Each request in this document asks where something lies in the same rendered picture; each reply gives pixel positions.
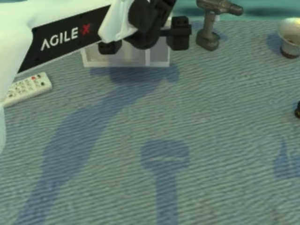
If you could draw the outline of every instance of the gray wood grain surface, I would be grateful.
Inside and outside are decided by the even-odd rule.
[[[300,63],[271,21],[218,22],[170,68],[47,65],[6,110],[2,225],[298,225]]]

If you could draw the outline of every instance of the white box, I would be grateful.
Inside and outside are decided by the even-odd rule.
[[[164,29],[171,26],[171,17]],[[170,48],[166,38],[160,37],[157,44],[148,50],[139,50],[126,41],[115,55],[101,55],[98,45],[91,45],[81,50],[85,68],[99,67],[168,67],[170,66]]]

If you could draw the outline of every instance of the red letter x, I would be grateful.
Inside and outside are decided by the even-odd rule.
[[[86,24],[82,26],[82,30],[80,31],[82,33],[82,35],[86,35],[89,34],[90,32],[90,24]]]

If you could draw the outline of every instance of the table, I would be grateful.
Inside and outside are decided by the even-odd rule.
[[[54,89],[6,110],[1,224],[298,224],[299,60],[271,21],[218,22],[215,52],[193,27],[169,68],[34,71]]]

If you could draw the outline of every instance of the cup base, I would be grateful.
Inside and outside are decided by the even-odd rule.
[[[288,53],[284,52],[284,51],[282,50],[282,48],[280,48],[280,53],[281,53],[284,57],[286,57],[287,59],[290,59],[290,60],[293,60],[293,59],[299,57],[298,55],[291,55],[291,54],[288,54]]]

